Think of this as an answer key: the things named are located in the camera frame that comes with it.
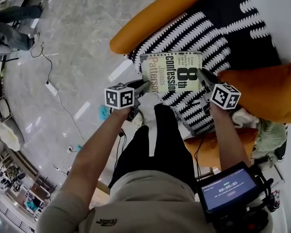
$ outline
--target black and white striped cushion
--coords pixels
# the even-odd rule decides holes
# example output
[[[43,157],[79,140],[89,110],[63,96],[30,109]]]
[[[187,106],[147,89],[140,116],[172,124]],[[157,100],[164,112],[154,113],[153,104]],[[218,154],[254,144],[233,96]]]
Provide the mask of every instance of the black and white striped cushion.
[[[250,0],[203,0],[155,32],[127,57],[141,72],[142,54],[169,51],[201,51],[203,67],[216,75],[230,68],[280,64],[265,23]],[[192,134],[198,135],[213,122],[193,103],[204,93],[202,88],[198,92],[158,96],[179,114]]]

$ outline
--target gray tiled floor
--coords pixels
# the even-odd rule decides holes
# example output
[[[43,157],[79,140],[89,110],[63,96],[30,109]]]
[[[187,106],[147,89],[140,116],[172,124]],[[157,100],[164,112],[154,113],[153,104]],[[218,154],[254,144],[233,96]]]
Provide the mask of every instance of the gray tiled floor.
[[[40,0],[31,0],[37,4]],[[99,106],[104,103],[103,89],[112,83],[108,76],[122,63],[123,56],[110,52],[109,41],[129,19],[154,0],[50,0],[38,24],[40,44],[32,51],[38,55],[44,42],[44,54],[53,62],[50,80],[58,89],[63,106],[74,116],[89,102],[89,108],[76,120],[86,141],[102,123]],[[29,52],[18,52],[18,61],[7,63],[5,91],[13,117],[25,138],[21,150],[40,168],[43,176],[62,184],[64,174],[57,172],[70,168],[74,150],[83,141],[70,115],[61,107],[45,87],[50,70],[49,62]],[[130,66],[116,80],[128,82],[140,78]],[[151,148],[155,142],[153,106],[158,103],[154,94],[142,98],[141,110],[150,125]],[[126,123],[128,141],[136,129]],[[101,176],[104,183],[111,178],[116,150],[112,151],[107,167]]]

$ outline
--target black pants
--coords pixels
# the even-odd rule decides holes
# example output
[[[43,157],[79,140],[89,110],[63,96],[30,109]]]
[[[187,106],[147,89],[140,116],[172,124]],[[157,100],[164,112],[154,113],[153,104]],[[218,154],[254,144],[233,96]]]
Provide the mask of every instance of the black pants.
[[[29,7],[12,6],[0,11],[0,39],[11,48],[29,50],[33,46],[33,39],[28,35],[18,32],[6,23],[20,21],[29,18],[40,18],[42,10],[40,6]]]
[[[196,193],[193,158],[185,148],[174,112],[162,104],[154,110],[157,123],[154,156],[149,157],[149,127],[142,126],[120,155],[109,188],[129,172],[157,170],[185,182]]]

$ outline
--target screen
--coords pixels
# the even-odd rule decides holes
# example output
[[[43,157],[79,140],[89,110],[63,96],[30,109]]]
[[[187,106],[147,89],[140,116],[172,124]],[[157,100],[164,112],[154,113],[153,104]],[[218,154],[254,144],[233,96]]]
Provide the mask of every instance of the screen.
[[[201,189],[208,210],[212,210],[250,191],[255,186],[250,175],[242,168]]]

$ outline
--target orange pillow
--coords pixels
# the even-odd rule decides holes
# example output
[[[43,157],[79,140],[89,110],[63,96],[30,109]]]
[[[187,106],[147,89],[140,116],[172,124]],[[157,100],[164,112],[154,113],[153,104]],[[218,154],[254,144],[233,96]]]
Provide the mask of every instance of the orange pillow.
[[[131,19],[110,41],[118,54],[133,51],[147,37],[167,22],[189,9],[198,0],[156,0]]]
[[[251,158],[253,146],[258,135],[258,130],[237,129],[236,131],[242,141],[248,157]],[[204,137],[205,136],[200,135],[184,140],[184,144],[188,151],[191,153],[194,160],[195,152],[197,151],[199,144]],[[198,151],[198,164],[200,166],[217,167],[219,169],[221,168],[219,158],[219,146],[215,133],[209,133],[206,135],[206,138]]]
[[[225,70],[222,82],[235,86],[239,104],[265,120],[291,123],[291,64],[254,70]]]

